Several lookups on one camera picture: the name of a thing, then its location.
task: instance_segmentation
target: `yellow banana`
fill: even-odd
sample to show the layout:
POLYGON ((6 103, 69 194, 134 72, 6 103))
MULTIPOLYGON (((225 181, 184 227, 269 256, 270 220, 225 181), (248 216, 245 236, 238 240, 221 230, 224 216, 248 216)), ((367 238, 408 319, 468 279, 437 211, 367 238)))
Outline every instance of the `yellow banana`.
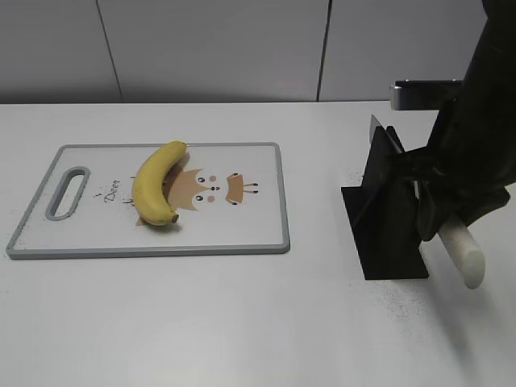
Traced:
POLYGON ((163 180, 185 154, 186 144, 173 141, 158 149, 139 169, 132 186, 132 198, 145 222, 166 226, 179 218, 163 195, 163 180))

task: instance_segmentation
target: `white foam handle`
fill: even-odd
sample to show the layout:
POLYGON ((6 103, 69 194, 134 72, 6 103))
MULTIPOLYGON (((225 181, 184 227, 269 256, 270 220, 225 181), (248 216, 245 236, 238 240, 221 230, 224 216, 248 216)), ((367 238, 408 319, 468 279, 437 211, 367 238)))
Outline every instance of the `white foam handle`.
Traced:
POLYGON ((439 229, 439 236, 466 286, 470 289, 480 286, 485 274, 484 253, 464 223, 452 214, 439 229))

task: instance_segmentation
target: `black metal stand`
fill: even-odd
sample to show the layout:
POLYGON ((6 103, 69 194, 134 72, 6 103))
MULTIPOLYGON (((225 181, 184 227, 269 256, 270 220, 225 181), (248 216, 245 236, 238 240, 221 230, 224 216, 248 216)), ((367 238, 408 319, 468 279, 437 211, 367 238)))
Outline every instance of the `black metal stand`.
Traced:
POLYGON ((397 178, 387 160, 400 149, 392 127, 377 127, 362 186, 341 188, 366 280, 428 278, 413 183, 397 178))

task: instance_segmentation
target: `cutting board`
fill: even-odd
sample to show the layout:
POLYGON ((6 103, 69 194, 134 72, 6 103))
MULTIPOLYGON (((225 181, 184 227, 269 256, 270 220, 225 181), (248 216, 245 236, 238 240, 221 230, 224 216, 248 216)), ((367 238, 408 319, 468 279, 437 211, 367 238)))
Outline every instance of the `cutting board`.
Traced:
POLYGON ((289 250, 277 144, 189 144, 187 155, 164 181, 164 195, 179 220, 154 227, 139 219, 131 188, 139 167, 161 145, 62 147, 7 246, 9 256, 21 260, 289 250))

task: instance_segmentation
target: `white table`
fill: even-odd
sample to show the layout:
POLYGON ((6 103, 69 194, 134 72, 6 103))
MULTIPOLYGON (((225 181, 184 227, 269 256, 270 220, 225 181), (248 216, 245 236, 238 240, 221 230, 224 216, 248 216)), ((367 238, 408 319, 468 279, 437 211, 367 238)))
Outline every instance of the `white table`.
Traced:
POLYGON ((365 281, 340 186, 360 182, 370 114, 408 149, 435 119, 387 102, 0 106, 0 385, 514 385, 516 202, 470 227, 478 290, 438 239, 422 246, 429 280, 365 281), (171 139, 278 142, 290 252, 6 256, 59 146, 171 139))

